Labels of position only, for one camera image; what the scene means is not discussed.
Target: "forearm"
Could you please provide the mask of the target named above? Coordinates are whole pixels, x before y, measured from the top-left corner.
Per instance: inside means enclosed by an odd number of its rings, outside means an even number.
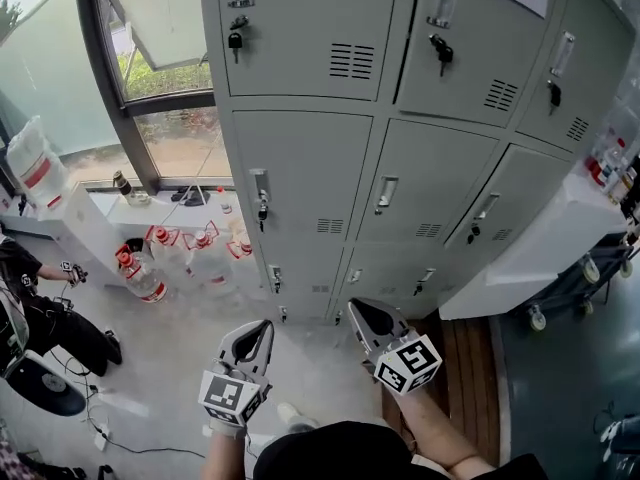
[[[42,265],[38,270],[38,277],[47,279],[48,281],[71,281],[71,273],[65,272],[59,268]]]
[[[244,439],[214,433],[202,480],[245,480]]]
[[[461,480],[474,478],[493,469],[453,427],[451,420],[425,389],[397,396],[396,402],[422,456],[440,464]]]

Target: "gray floor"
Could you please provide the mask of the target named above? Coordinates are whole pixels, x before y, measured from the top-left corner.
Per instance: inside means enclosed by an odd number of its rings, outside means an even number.
[[[511,396],[512,456],[535,453],[551,480],[595,478],[603,450],[594,417],[613,401],[615,415],[640,412],[640,261],[630,279],[615,276],[595,313],[547,315],[534,333],[501,318]],[[609,422],[601,415],[598,430]]]
[[[51,241],[22,237],[19,241],[41,261],[57,265],[62,251]],[[43,282],[40,293],[59,295],[62,283]],[[260,308],[242,300],[207,302],[196,307],[180,301],[162,305],[138,302],[123,288],[98,289],[90,283],[65,293],[76,310],[99,328],[112,326],[123,343],[124,364],[101,379],[108,389],[92,417],[106,422],[112,439],[130,448],[178,447],[206,453],[202,426],[208,419],[197,403],[202,370],[220,339],[235,327],[259,318]],[[69,356],[54,353],[64,362]],[[51,354],[54,368],[62,368]],[[268,377],[274,385],[267,403],[249,425],[251,433],[284,430],[275,407],[282,401],[296,405],[321,424],[345,419],[379,420],[379,389],[360,366],[363,351],[348,326],[276,327]],[[79,368],[72,362],[72,367]],[[52,464],[83,467],[95,478],[98,466],[110,464],[122,479],[198,478],[202,460],[176,453],[132,455],[107,445],[98,451],[95,431],[84,415],[62,418],[25,402],[0,381],[0,416],[19,448],[38,449]]]

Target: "person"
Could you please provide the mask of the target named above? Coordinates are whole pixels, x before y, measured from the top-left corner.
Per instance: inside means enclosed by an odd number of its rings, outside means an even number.
[[[60,345],[85,368],[102,377],[108,362],[122,364],[120,343],[112,330],[95,325],[59,302],[36,293],[38,278],[65,281],[73,288],[80,281],[76,269],[66,272],[44,265],[15,240],[0,233],[0,277],[11,300],[22,304],[29,325],[27,349],[44,356]]]
[[[345,421],[315,428],[289,406],[293,433],[269,444],[260,454],[253,480],[545,480],[533,455],[501,468],[490,466],[452,425],[424,388],[396,401],[413,433],[425,465],[412,464],[411,452],[391,428]],[[245,430],[216,432],[202,470],[202,480],[244,480]]]

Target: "wheel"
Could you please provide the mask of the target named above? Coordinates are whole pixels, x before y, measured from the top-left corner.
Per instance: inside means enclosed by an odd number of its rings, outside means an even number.
[[[589,259],[584,263],[584,265],[582,265],[582,274],[584,275],[584,278],[591,284],[596,284],[598,281],[600,281],[600,271],[591,259]]]
[[[593,303],[590,300],[585,300],[582,303],[582,312],[585,315],[593,315]]]
[[[620,277],[628,279],[633,273],[633,264],[629,260],[624,260],[620,265]]]
[[[529,308],[529,325],[536,332],[544,331],[544,328],[547,326],[547,319],[537,305]]]

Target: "window pane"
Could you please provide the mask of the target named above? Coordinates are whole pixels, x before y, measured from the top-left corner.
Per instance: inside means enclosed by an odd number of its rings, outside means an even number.
[[[133,175],[93,77],[76,0],[3,2],[0,119],[9,135],[40,115],[74,179],[109,180],[118,169]]]
[[[160,176],[193,177],[200,169],[199,176],[231,176],[217,108],[158,112],[135,121]]]
[[[213,86],[200,0],[103,1],[101,19],[125,100]]]

